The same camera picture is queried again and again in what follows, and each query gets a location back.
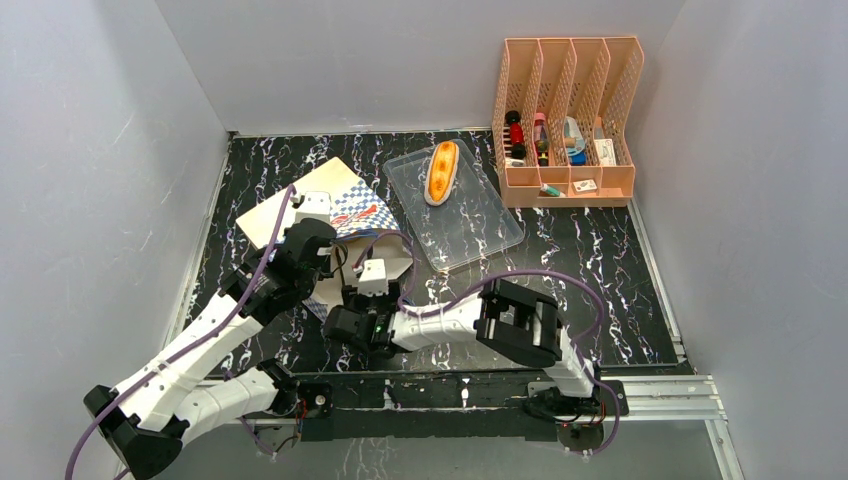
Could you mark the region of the checkered paper bread bag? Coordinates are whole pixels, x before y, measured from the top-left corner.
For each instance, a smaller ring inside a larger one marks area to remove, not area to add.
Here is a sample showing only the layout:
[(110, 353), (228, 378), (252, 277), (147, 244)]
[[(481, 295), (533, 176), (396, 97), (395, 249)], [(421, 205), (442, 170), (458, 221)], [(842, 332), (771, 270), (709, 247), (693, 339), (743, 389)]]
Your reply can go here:
[[(318, 283), (312, 296), (303, 301), (323, 323), (330, 309), (342, 303), (340, 277), (344, 277), (346, 285), (356, 286), (358, 280), (351, 264), (376, 236), (374, 234), (399, 230), (399, 224), (386, 202), (338, 157), (294, 181), (293, 185), (296, 194), (286, 207), (278, 240), (283, 239), (282, 229), (303, 218), (326, 221), (334, 227), (338, 237), (360, 235), (347, 244), (350, 258), (341, 273)], [(281, 191), (237, 218), (237, 226), (254, 247), (265, 247), (270, 240), (287, 186), (284, 183)], [(410, 248), (397, 236), (379, 240), (371, 253), (373, 258), (384, 259), (387, 278), (391, 281), (397, 280), (413, 265)]]

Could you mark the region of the clear plastic tray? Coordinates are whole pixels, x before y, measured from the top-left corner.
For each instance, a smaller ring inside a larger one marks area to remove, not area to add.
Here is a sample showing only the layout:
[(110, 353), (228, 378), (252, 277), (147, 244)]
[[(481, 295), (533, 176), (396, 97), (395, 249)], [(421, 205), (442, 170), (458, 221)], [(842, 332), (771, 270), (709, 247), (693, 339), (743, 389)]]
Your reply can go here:
[(447, 200), (439, 206), (425, 201), (436, 146), (395, 157), (382, 167), (424, 258), (443, 272), (501, 253), (525, 238), (465, 142), (452, 142), (458, 147), (458, 171)]

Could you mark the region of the yellow fake bread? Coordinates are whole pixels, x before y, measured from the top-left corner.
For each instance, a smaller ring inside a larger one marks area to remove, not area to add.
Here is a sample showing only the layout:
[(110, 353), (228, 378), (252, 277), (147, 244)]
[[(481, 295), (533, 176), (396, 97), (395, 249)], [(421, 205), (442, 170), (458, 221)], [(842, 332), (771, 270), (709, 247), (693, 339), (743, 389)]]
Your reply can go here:
[(450, 197), (459, 158), (459, 146), (454, 141), (444, 141), (435, 147), (428, 163), (424, 188), (424, 198), (428, 205), (441, 206)]

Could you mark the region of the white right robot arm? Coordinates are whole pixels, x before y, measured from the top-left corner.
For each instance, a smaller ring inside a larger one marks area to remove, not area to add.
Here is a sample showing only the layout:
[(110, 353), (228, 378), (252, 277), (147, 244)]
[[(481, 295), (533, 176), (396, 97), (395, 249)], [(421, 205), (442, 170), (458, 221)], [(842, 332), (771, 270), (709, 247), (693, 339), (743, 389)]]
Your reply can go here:
[(439, 304), (399, 306), (398, 298), (396, 282), (376, 292), (345, 288), (342, 304), (326, 317), (323, 334), (374, 358), (477, 342), (552, 380), (552, 386), (530, 394), (527, 412), (544, 418), (602, 411), (603, 390), (594, 367), (577, 353), (554, 298), (503, 279)]

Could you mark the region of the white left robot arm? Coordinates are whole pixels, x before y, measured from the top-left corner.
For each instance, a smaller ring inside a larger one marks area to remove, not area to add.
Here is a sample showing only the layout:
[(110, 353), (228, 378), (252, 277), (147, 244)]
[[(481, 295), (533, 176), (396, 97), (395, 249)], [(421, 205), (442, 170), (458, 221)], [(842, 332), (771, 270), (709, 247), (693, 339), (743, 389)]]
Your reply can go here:
[(273, 359), (214, 387), (200, 384), (236, 346), (311, 296), (335, 238), (325, 220), (295, 221), (280, 243), (229, 274), (198, 318), (147, 365), (86, 394), (100, 434), (134, 478), (156, 477), (190, 442), (239, 417), (292, 417), (308, 407), (305, 386)]

